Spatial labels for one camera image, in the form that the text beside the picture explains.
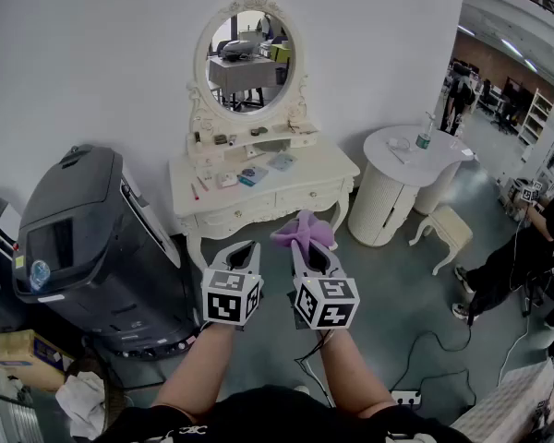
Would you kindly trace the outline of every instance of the oval mirror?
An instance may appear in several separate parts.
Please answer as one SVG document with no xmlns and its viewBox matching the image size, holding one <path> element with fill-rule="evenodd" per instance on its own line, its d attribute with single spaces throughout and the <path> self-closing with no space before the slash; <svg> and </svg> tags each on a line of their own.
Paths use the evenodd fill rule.
<svg viewBox="0 0 554 443">
<path fill-rule="evenodd" d="M 211 38 L 206 79 L 225 110 L 253 113 L 274 101 L 294 64 L 294 45 L 274 15 L 247 10 L 228 18 Z"/>
</svg>

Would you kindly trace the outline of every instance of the person's arm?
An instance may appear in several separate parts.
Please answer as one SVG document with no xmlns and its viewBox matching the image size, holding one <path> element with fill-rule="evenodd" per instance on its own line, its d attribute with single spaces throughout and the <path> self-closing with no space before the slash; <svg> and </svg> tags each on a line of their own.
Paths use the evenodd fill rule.
<svg viewBox="0 0 554 443">
<path fill-rule="evenodd" d="M 214 323 L 201 332 L 185 359 L 158 392 L 153 406 L 167 405 L 193 423 L 215 404 L 228 367 L 235 328 Z"/>
<path fill-rule="evenodd" d="M 452 116 L 452 110 L 453 110 L 453 97 L 450 97 L 447 100 L 447 119 L 449 120 Z"/>
<path fill-rule="evenodd" d="M 529 221 L 536 227 L 536 229 L 542 233 L 542 236 L 546 238 L 547 241 L 554 241 L 554 238 L 552 238 L 552 235 L 548 231 L 548 227 L 546 226 L 546 218 L 544 215 L 542 215 L 539 211 L 534 209 L 531 205 L 526 208 L 526 215 Z"/>
<path fill-rule="evenodd" d="M 545 209 L 550 204 L 550 199 L 546 196 L 542 196 L 537 203 L 539 203 Z"/>
<path fill-rule="evenodd" d="M 396 405 L 386 387 L 373 375 L 346 329 L 337 329 L 320 349 L 324 371 L 338 409 L 369 418 Z"/>
</svg>

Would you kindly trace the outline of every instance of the white cloth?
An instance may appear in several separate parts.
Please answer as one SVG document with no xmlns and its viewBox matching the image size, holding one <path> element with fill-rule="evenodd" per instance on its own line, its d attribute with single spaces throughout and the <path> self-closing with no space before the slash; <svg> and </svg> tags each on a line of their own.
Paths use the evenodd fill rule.
<svg viewBox="0 0 554 443">
<path fill-rule="evenodd" d="M 95 439 L 104 427 L 104 383 L 96 374 L 70 376 L 55 393 L 60 407 L 70 417 L 70 436 Z"/>
</svg>

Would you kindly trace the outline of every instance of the white drawer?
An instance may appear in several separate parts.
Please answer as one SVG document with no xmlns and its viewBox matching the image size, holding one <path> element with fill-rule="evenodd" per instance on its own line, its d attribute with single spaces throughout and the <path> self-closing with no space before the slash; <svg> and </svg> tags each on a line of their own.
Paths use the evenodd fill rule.
<svg viewBox="0 0 554 443">
<path fill-rule="evenodd" d="M 234 221 L 245 221 L 246 218 L 256 216 L 259 212 L 271 210 L 274 207 L 275 194 L 266 194 L 226 209 L 199 213 L 196 215 L 197 225 L 199 228 L 204 228 L 205 225 L 216 227 Z"/>
<path fill-rule="evenodd" d="M 278 208 L 325 210 L 341 195 L 343 179 L 277 192 Z"/>
</svg>

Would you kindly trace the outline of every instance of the power strip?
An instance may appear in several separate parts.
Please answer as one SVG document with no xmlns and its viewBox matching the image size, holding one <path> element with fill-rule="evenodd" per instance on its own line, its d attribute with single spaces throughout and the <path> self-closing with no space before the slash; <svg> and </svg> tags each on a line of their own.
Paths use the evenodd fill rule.
<svg viewBox="0 0 554 443">
<path fill-rule="evenodd" d="M 420 407 L 421 393 L 418 390 L 393 390 L 391 397 L 398 405 L 406 405 L 407 407 Z"/>
</svg>

